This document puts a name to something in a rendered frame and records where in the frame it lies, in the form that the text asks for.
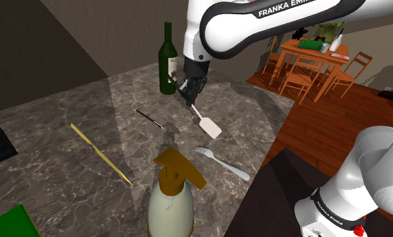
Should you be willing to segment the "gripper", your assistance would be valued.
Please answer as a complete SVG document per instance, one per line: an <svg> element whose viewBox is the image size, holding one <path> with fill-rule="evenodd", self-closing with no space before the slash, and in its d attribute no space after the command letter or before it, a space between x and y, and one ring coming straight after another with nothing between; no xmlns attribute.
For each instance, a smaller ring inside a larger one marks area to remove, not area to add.
<svg viewBox="0 0 393 237"><path fill-rule="evenodd" d="M210 62L198 62L191 59L184 60L185 81L179 85L170 75L169 81L176 87L180 95L185 99L187 106L194 105L195 98L198 96L207 82L207 74Z"/></svg>

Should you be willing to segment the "white spatula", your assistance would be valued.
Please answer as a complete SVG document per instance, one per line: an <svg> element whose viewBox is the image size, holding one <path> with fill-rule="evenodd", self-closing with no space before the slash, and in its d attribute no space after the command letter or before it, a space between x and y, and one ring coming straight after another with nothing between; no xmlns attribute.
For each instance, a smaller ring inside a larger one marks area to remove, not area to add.
<svg viewBox="0 0 393 237"><path fill-rule="evenodd" d="M222 129L210 118L203 117L200 112L196 109L196 107L192 104L194 112L200 118L199 126L207 133L211 138L216 139L222 132Z"/></svg>

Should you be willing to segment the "green wine bottle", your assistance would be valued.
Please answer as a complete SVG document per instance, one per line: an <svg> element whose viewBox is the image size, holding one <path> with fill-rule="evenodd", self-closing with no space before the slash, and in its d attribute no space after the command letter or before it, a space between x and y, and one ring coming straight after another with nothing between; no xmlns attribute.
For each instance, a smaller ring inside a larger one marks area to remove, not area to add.
<svg viewBox="0 0 393 237"><path fill-rule="evenodd" d="M164 95L176 92L177 51L172 43L172 23L164 23L164 42L158 52L159 89Z"/></svg>

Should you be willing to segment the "dark thin pen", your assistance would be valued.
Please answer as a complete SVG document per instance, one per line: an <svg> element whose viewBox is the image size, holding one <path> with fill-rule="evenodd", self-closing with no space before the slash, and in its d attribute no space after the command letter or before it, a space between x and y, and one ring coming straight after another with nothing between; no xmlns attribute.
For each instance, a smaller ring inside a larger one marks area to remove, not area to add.
<svg viewBox="0 0 393 237"><path fill-rule="evenodd" d="M154 123L155 125L157 125L158 127L160 127L161 129L165 129L165 127L163 127L159 122L157 122L156 120L150 118L148 115L144 114L143 112L139 111L138 109L134 109L138 114L142 115L143 117L145 117L146 119L148 119L150 122Z"/></svg>

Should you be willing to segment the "silver fork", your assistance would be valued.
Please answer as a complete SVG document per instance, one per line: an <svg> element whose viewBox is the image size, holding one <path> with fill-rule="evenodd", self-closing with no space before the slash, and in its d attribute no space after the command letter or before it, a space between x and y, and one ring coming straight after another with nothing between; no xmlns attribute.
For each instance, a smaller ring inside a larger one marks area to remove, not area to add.
<svg viewBox="0 0 393 237"><path fill-rule="evenodd" d="M248 181L250 179L250 176L248 175L248 173L233 167L229 164L226 164L225 162L219 160L218 158L216 158L214 156L214 153L210 150L207 149L205 147L195 147L193 148L193 151L204 154L206 157L212 158L214 161L218 162L219 164L223 165L225 168L229 169L230 171L232 171L233 173L235 173L237 176L239 176L240 178L242 178L243 180Z"/></svg>

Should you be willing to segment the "orange wooden chair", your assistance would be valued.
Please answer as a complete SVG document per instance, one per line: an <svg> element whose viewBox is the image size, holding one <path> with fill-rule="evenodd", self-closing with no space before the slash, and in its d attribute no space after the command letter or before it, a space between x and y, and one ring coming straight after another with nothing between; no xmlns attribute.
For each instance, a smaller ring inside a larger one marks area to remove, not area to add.
<svg viewBox="0 0 393 237"><path fill-rule="evenodd" d="M277 64L277 62L279 60L280 55L278 53L274 52L274 46L276 44L276 41L277 41L277 36L273 37L273 39L272 39L272 43L270 44L269 55L268 55L268 58L265 62L262 73L265 73L265 70L267 69L267 66L269 63Z"/></svg>
<svg viewBox="0 0 393 237"><path fill-rule="evenodd" d="M363 52L358 52L344 71L338 71L336 73L324 94L327 94L329 90L333 90L336 86L346 86L346 90L340 96L340 98L342 98L349 91L357 78L360 76L360 74L362 74L362 72L367 68L367 66L372 60L372 56L369 56ZM356 76L351 76L347 72L353 63L358 63L363 66L363 68L360 70L360 72L358 72L358 74L356 74Z"/></svg>
<svg viewBox="0 0 393 237"><path fill-rule="evenodd" d="M324 60L307 55L299 55L290 71L284 75L284 79L279 87L280 95L286 88L294 88L299 91L298 96L303 92L303 97L299 101L299 104L301 104L325 64Z"/></svg>

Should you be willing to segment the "yellow knife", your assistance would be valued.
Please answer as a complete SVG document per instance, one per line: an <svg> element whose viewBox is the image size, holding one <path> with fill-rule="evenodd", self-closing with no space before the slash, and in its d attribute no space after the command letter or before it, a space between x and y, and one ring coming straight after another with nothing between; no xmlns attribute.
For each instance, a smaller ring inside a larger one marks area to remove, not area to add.
<svg viewBox="0 0 393 237"><path fill-rule="evenodd" d="M126 182L128 182L131 187L133 186L131 181L110 161L92 142L87 138L74 124L70 124L70 127L87 143L89 144L94 151L119 175L121 176Z"/></svg>

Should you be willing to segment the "pale spray bottle brown top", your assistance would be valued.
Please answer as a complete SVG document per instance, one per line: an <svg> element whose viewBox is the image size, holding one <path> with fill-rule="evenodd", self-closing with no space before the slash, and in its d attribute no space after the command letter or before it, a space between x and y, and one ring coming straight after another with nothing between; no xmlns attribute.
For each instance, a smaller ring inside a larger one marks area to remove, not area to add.
<svg viewBox="0 0 393 237"><path fill-rule="evenodd" d="M191 237L194 204L188 183L203 189L206 180L185 156L171 147L154 162L162 168L148 204L148 237Z"/></svg>

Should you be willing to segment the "orange wooden dining table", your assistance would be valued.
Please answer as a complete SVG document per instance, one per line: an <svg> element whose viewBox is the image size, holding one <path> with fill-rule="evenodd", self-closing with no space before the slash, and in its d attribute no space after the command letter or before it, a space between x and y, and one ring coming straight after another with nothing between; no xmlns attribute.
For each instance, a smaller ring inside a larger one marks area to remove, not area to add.
<svg viewBox="0 0 393 237"><path fill-rule="evenodd" d="M276 68L274 69L274 72L271 76L269 86L271 86L273 84L274 80L278 78L278 75L284 65L284 60L286 59L286 54L305 56L305 57L308 57L311 59L321 60L321 61L329 64L329 66L333 66L333 68L330 71L328 79L326 79L324 81L323 86L320 88L317 96L314 99L314 102L317 102L320 99L321 95L326 91L326 89L330 85L332 79L336 76L336 74L340 70L340 68L343 65L348 64L349 61L345 60L345 59L339 59L336 57L332 57L331 51L327 51L326 53L321 53L318 50L309 50L309 49L299 48L298 44L299 44L298 40L289 39L280 45L280 49L281 49L280 56L277 60Z"/></svg>

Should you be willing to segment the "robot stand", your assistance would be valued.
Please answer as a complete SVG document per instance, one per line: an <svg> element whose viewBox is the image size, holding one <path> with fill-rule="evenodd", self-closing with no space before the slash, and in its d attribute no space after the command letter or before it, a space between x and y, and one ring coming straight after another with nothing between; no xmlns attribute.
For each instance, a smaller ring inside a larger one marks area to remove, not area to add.
<svg viewBox="0 0 393 237"><path fill-rule="evenodd" d="M302 237L295 203L329 178L285 148L256 174L224 237Z"/></svg>

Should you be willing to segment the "green book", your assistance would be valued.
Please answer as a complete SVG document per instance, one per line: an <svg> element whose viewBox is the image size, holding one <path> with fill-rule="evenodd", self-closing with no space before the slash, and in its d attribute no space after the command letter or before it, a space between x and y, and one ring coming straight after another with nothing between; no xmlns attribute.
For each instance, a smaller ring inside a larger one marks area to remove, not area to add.
<svg viewBox="0 0 393 237"><path fill-rule="evenodd" d="M0 237L42 237L27 209L17 205L0 216Z"/></svg>

